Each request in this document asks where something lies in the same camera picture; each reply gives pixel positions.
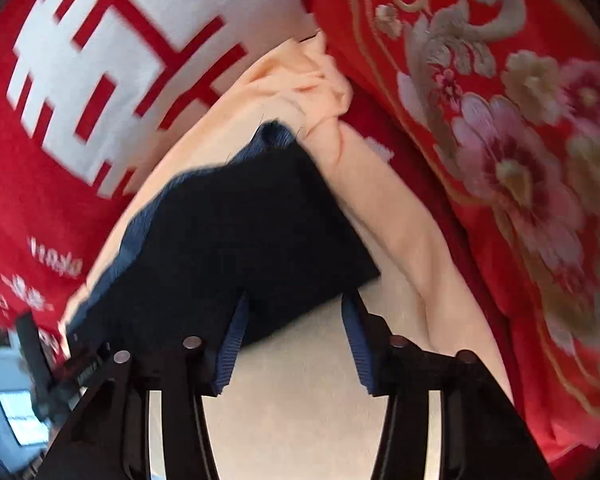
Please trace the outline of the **red floral embroidered quilt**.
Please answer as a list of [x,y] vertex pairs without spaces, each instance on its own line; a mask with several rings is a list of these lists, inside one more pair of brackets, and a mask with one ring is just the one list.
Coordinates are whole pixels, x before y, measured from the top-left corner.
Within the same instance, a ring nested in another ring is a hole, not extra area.
[[600,0],[314,0],[449,197],[554,474],[600,477]]

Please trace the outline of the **dark navy blue pants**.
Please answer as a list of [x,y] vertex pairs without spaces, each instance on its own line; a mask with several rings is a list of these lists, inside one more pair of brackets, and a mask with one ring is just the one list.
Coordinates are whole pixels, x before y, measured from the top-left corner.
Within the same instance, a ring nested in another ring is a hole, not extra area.
[[267,122],[228,164],[179,174],[132,219],[68,343],[217,344],[245,301],[251,344],[378,274],[313,159]]

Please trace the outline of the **peach fleece blanket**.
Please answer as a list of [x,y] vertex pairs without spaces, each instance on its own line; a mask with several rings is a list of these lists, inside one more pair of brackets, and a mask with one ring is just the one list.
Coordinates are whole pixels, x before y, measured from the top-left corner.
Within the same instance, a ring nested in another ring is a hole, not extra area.
[[80,303],[118,251],[126,225],[166,182],[186,170],[228,162],[262,122],[279,119],[414,287],[424,310],[398,311],[419,322],[417,333],[432,348],[447,354],[475,351],[503,390],[512,390],[486,317],[436,220],[370,144],[341,120],[351,100],[351,86],[327,54],[321,35],[288,40],[259,58],[152,170],[112,229],[85,283],[68,300],[60,328],[66,330],[76,318]]

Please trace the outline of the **red blanket white characters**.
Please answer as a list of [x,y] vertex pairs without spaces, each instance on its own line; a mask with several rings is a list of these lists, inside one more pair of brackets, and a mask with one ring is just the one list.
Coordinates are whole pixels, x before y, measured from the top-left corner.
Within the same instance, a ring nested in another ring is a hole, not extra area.
[[61,323],[151,170],[313,0],[0,0],[0,326]]

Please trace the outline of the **cream beige sofa cushion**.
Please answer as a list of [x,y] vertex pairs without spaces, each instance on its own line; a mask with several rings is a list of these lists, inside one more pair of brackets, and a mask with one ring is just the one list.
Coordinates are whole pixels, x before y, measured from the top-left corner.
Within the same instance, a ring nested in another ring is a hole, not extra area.
[[386,405],[358,380],[334,299],[242,349],[204,414],[223,479],[367,479]]

